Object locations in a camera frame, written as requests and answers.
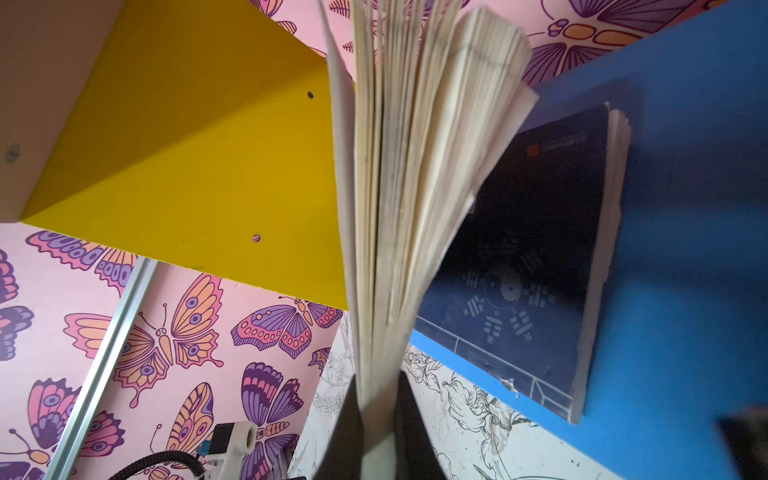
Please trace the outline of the navy book yellow label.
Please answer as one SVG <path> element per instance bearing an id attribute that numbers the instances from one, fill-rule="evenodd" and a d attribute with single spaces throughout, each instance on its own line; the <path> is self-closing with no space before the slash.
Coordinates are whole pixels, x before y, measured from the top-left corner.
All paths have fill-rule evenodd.
<path id="1" fill-rule="evenodd" d="M 631 129 L 601 104 L 518 134 L 416 320 L 418 332 L 570 424 L 586 402 Z"/>

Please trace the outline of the navy book underneath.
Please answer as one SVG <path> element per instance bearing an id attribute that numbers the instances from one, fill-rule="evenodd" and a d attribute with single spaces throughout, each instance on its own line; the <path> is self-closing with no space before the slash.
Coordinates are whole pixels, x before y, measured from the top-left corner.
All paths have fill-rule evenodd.
<path id="1" fill-rule="evenodd" d="M 354 1 L 355 61 L 325 36 L 345 298 L 356 368 L 356 479 L 403 476 L 396 414 L 418 310 L 483 182 L 531 113 L 532 50 L 457 1 Z"/>

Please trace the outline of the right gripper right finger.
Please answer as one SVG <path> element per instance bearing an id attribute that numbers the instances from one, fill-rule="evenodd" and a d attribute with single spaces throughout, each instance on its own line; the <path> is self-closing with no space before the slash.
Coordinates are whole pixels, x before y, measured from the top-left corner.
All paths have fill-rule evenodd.
<path id="1" fill-rule="evenodd" d="M 404 371 L 398 377 L 394 433 L 397 480 L 446 480 Z"/>

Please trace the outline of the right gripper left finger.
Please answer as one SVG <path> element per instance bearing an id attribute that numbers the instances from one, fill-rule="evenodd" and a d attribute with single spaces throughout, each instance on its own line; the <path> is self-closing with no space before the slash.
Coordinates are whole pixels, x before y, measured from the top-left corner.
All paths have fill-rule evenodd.
<path id="1" fill-rule="evenodd" d="M 326 452 L 315 472 L 315 480 L 359 480 L 364 446 L 356 376 L 347 389 Z"/>

